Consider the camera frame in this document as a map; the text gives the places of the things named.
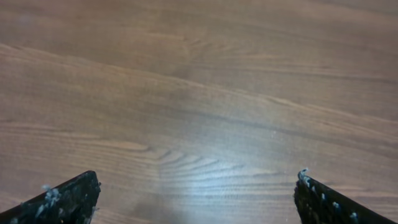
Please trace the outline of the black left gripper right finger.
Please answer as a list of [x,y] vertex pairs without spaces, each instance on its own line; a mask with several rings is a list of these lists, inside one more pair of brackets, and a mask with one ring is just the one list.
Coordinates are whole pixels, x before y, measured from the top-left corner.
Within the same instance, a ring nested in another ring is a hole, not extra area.
[[302,224],[397,224],[321,182],[298,173],[294,202]]

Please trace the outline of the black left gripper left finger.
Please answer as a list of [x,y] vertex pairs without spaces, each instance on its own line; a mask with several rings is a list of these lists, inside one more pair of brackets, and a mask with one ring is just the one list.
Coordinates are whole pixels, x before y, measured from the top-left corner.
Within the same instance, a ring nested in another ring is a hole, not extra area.
[[100,196],[96,172],[88,170],[1,213],[1,224],[90,224]]

